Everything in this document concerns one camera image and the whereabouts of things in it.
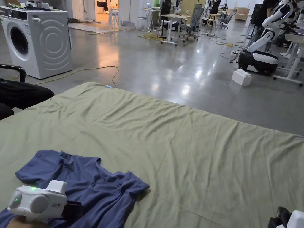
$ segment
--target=blue t-shirt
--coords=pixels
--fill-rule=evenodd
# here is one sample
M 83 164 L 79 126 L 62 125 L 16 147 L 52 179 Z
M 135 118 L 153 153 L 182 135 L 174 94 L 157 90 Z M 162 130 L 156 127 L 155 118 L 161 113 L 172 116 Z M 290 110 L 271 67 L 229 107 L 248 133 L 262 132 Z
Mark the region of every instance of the blue t-shirt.
M 83 216 L 72 226 L 66 221 L 49 219 L 48 228 L 123 227 L 137 196 L 149 185 L 131 172 L 109 173 L 97 157 L 81 157 L 61 151 L 40 150 L 16 176 L 25 184 L 46 188 L 51 180 L 67 182 L 67 200 L 83 205 Z M 0 228 L 16 215 L 7 209 L 0 213 Z

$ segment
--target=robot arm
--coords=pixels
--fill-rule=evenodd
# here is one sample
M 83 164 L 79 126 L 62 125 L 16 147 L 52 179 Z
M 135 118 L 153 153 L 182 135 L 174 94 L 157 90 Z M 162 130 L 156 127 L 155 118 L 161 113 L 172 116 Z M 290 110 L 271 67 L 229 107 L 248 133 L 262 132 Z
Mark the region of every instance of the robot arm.
M 263 22 L 262 26 L 265 30 L 262 33 L 261 38 L 250 45 L 247 51 L 255 52 L 269 41 L 276 39 L 280 31 L 288 26 L 285 21 L 288 20 L 288 17 L 293 13 L 293 9 L 294 5 L 290 0 L 281 1 L 274 10 L 273 15 Z

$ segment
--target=green cloth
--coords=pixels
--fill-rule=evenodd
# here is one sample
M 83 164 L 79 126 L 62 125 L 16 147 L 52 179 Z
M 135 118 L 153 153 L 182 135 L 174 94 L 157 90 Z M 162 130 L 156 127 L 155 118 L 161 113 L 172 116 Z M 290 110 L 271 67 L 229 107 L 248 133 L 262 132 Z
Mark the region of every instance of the green cloth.
M 40 149 L 101 157 L 150 185 L 125 227 L 265 228 L 304 210 L 304 140 L 205 111 L 85 83 L 0 121 L 0 204 Z

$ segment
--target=doorway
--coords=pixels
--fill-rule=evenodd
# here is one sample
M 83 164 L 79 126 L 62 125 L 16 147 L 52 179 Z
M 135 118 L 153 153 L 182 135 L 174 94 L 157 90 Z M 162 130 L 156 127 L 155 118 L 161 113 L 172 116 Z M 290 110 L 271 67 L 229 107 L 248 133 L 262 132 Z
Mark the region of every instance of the doorway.
M 109 11 L 118 7 L 118 0 L 95 0 L 95 21 L 108 24 Z

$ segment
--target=white desk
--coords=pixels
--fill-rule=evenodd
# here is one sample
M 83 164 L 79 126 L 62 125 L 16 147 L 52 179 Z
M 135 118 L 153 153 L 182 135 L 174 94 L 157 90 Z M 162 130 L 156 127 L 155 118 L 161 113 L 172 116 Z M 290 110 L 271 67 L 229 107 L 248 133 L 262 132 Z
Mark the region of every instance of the white desk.
M 153 25 L 152 14 L 153 14 L 153 12 L 159 12 L 159 14 L 160 14 L 160 13 L 161 13 L 161 10 L 160 10 L 160 9 L 141 9 L 141 10 L 145 11 L 146 17 L 148 18 L 148 23 L 149 23 L 148 29 L 147 29 L 145 32 L 149 32 L 151 23 L 152 23 L 152 27 L 153 27 L 152 30 L 155 31 L 155 30 L 154 30 L 154 25 Z
M 175 15 L 175 14 L 162 14 L 161 16 L 163 17 L 167 17 L 170 19 L 170 23 L 168 26 L 168 37 L 166 41 L 162 41 L 161 43 L 165 42 L 165 43 L 171 43 L 171 44 L 175 44 L 175 46 L 177 46 L 176 42 L 172 42 L 171 40 L 183 40 L 179 38 L 179 33 L 181 30 L 181 21 L 183 19 L 187 19 L 190 18 L 190 16 L 184 16 L 184 15 Z M 171 37 L 171 28 L 172 28 L 172 22 L 173 21 L 177 21 L 178 22 L 178 29 L 177 29 L 177 36 L 176 37 Z
M 299 86 L 303 86 L 302 81 L 294 80 L 294 79 L 292 79 L 292 77 L 293 77 L 293 74 L 295 72 L 297 72 L 296 68 L 299 64 L 300 59 L 302 58 L 302 56 L 304 54 L 304 36 L 286 34 L 285 38 L 286 38 L 286 40 L 291 41 L 291 42 L 294 43 L 294 47 L 293 47 L 293 50 L 292 50 L 292 53 L 291 53 L 291 57 L 290 57 L 290 60 L 288 61 L 288 64 L 287 64 L 286 68 L 289 69 L 291 67 L 292 62 L 293 62 L 294 59 L 295 59 L 295 62 L 292 65 L 292 67 L 290 69 L 290 72 L 289 72 L 289 74 L 286 78 L 274 75 L 273 80 L 277 80 L 277 78 L 279 78 L 279 79 L 283 79 L 283 80 L 287 80 L 287 81 L 292 81 L 292 82 L 298 83 Z

